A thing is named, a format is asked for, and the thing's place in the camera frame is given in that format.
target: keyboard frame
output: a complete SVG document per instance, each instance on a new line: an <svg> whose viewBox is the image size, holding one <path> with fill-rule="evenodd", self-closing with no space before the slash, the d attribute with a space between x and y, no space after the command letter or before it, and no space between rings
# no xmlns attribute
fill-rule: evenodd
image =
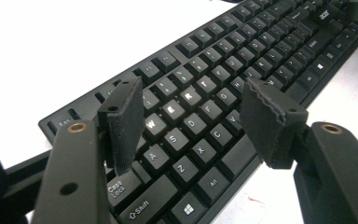
<svg viewBox="0 0 358 224"><path fill-rule="evenodd" d="M123 71L123 72L119 73L118 75L115 75L112 78L110 78L109 80L105 81L100 86L83 94L79 98L75 99L73 102L63 106L62 108L58 109L54 113L41 119L38 122L39 128L44 133L44 135L49 140L49 142L52 144L54 142L55 133L49 128L48 123L55 117L59 116L62 113L62 111L66 112L68 114L68 116L70 116L70 114L67 111L73 109L73 110L75 110L75 112L78 114L78 116L80 118L93 119L98 107L95 108L95 110L93 110L93 111L88 111L88 112L81 112L81 111L84 110L83 108L90 108L90 104L101 105L100 101L95 96L100 91L100 89L104 89L104 88L109 89L109 87L113 89L118 84L118 82L136 77L136 75L134 74L133 71L135 71L139 67L139 64L145 63L145 62L151 62L152 59L156 58L163 51L168 51L180 63L177 67L173 68L172 71L174 71L175 69L177 69L180 66L184 66L190 59L188 59L185 55L183 55L183 53L180 52L180 50L176 48L176 45L179 44L183 38L190 37L193 34L195 34L198 30L207 27L207 25L210 22L218 21L220 18L224 17L226 14L231 13L232 11L234 11L236 9L237 6L238 5L234 6L230 10L224 12L223 14L215 17L214 19L205 22L204 25L201 25L197 29L194 29L193 31L189 32L188 34L183 35L182 37L173 41L170 45L168 45L162 49L159 49L158 51L151 54L147 58L144 58L143 60L141 60L140 62L129 67L125 71ZM234 19L237 24L243 24L241 21L238 21L237 18L235 18L234 16L232 17L232 19ZM323 90L323 88L328 84L328 82L335 75L335 73L338 71L338 69L342 66L342 64L344 64L348 60L348 58L357 49L357 47L358 47L358 38L357 38L357 40L355 40L352 43L350 48L342 55L342 57L338 60L338 62L329 70L329 72L324 76L324 78L317 84L317 86L312 90L312 92L305 98L305 100L301 103L301 105L303 105L304 107L308 107L312 103L312 101L316 98L316 96ZM203 52L203 50L200 53L197 53L196 55L194 55L192 58L198 57L200 54L202 54L202 52ZM160 77L158 80L169 76L172 71L170 71L166 75ZM150 89L151 87L153 87L157 81L155 81L155 82L151 83L150 85L148 85L147 87L145 87L144 90ZM203 215L203 217L199 220L198 223L212 222L213 219L217 216L217 214L226 206L226 204L230 201L230 199L241 188L241 186L244 185L246 183L246 181L252 176L252 174L257 170L259 165L260 165L260 160L257 157L255 157L249 163L249 165L241 172L241 174L237 177L237 179L231 183L231 185L226 189L226 191L222 194L222 196L214 203L214 205L212 207L210 207L210 209L206 212L206 214Z"/></svg>

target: keyboard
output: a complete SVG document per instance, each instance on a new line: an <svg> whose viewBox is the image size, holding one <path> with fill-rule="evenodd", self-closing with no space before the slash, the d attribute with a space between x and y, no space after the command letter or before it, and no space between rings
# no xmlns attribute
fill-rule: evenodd
<svg viewBox="0 0 358 224"><path fill-rule="evenodd" d="M145 130L131 171L106 170L118 223L209 223L260 165L238 123L247 77L308 106L358 46L340 1L244 1L40 120L52 143L141 77Z"/></svg>

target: mounting hole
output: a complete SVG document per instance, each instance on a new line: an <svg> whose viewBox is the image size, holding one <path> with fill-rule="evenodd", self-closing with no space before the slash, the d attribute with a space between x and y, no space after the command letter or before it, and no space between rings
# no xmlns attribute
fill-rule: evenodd
<svg viewBox="0 0 358 224"><path fill-rule="evenodd" d="M109 111L115 112L118 111L117 106L110 106L109 108L107 108Z"/></svg>
<svg viewBox="0 0 358 224"><path fill-rule="evenodd" d="M340 128L338 128L337 126L332 125L332 124L324 124L324 125L322 125L322 129L325 130L328 133L342 134L342 130Z"/></svg>
<svg viewBox="0 0 358 224"><path fill-rule="evenodd" d="M74 123L71 124L67 130L69 133L81 133L87 128L87 123Z"/></svg>
<svg viewBox="0 0 358 224"><path fill-rule="evenodd" d="M60 190L60 194L66 196L66 195L72 194L76 190L77 190L77 184L69 183L69 184L62 186L62 188Z"/></svg>

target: black keyboard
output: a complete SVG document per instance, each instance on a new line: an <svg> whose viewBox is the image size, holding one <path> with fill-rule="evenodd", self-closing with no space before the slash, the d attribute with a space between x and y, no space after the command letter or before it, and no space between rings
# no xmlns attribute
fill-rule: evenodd
<svg viewBox="0 0 358 224"><path fill-rule="evenodd" d="M342 1L251 0L206 22L39 122L48 138L93 119L115 86L144 83L145 130L131 171L106 169L118 223L209 223L259 166L238 123L247 77L308 106L358 46Z"/></svg>

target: white desk surface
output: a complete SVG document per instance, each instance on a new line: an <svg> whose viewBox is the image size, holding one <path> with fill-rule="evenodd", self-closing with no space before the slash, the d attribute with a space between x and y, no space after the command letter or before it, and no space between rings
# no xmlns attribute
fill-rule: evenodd
<svg viewBox="0 0 358 224"><path fill-rule="evenodd" d="M51 148L39 120L234 6L217 0L0 1L4 167ZM358 50L309 112L309 124L335 122L358 138ZM262 165L214 222L301 223L292 172Z"/></svg>

